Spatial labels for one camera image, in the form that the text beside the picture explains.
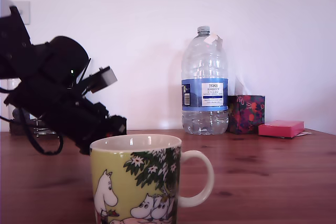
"wood grain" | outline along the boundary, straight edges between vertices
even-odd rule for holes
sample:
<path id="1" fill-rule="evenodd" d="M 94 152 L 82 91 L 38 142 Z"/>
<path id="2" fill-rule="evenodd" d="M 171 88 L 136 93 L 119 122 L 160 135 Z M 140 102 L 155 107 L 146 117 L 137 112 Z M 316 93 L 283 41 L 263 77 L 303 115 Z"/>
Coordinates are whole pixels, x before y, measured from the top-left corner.
<path id="1" fill-rule="evenodd" d="M 336 136 L 311 131 L 291 140 L 257 135 L 188 135 L 182 130 L 133 131 L 174 135 L 183 151 L 199 150 L 216 173 L 202 205 L 179 209 L 185 224 L 336 223 Z M 94 223 L 90 160 L 70 140 L 58 156 L 38 154 L 24 137 L 1 133 L 1 224 Z M 45 148 L 57 140 L 40 138 Z M 180 192 L 206 182 L 203 163 L 182 165 Z"/>

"bottle label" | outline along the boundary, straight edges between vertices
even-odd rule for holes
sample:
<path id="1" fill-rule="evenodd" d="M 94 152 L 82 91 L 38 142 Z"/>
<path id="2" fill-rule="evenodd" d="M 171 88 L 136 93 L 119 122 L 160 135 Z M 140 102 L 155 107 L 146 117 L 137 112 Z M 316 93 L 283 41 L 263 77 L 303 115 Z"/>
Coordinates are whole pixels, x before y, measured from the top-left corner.
<path id="1" fill-rule="evenodd" d="M 227 79 L 182 80 L 182 110 L 223 111 L 227 109 Z"/>

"large plastic bottle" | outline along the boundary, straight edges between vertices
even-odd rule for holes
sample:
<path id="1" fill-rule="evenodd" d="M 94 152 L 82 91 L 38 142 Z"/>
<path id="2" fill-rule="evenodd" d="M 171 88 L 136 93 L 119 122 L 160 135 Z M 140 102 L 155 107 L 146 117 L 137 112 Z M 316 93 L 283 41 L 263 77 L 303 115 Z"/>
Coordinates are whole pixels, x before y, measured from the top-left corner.
<path id="1" fill-rule="evenodd" d="M 216 135 L 226 131 L 227 61 L 222 39 L 208 26 L 197 29 L 182 59 L 182 123 L 186 132 Z"/>

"mug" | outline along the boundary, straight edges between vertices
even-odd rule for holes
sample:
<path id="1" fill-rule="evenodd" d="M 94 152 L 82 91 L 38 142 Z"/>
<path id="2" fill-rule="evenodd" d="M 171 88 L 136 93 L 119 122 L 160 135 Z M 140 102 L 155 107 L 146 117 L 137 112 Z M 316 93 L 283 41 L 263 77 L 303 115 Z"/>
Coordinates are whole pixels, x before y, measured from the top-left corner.
<path id="1" fill-rule="evenodd" d="M 210 195 L 214 170 L 199 151 L 181 153 L 169 135 L 136 134 L 104 138 L 90 145 L 97 224 L 176 224 L 177 207 L 193 207 Z M 179 196 L 180 164 L 203 160 L 207 183 L 198 195 Z"/>

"patterned box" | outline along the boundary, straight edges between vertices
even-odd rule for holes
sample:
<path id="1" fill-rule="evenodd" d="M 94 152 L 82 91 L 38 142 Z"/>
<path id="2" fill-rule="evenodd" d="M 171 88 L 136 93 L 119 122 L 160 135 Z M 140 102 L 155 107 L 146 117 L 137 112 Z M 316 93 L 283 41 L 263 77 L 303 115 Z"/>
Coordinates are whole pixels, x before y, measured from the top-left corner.
<path id="1" fill-rule="evenodd" d="M 257 134 L 258 126 L 265 123 L 265 96 L 229 96 L 228 106 L 228 132 L 235 134 Z"/>

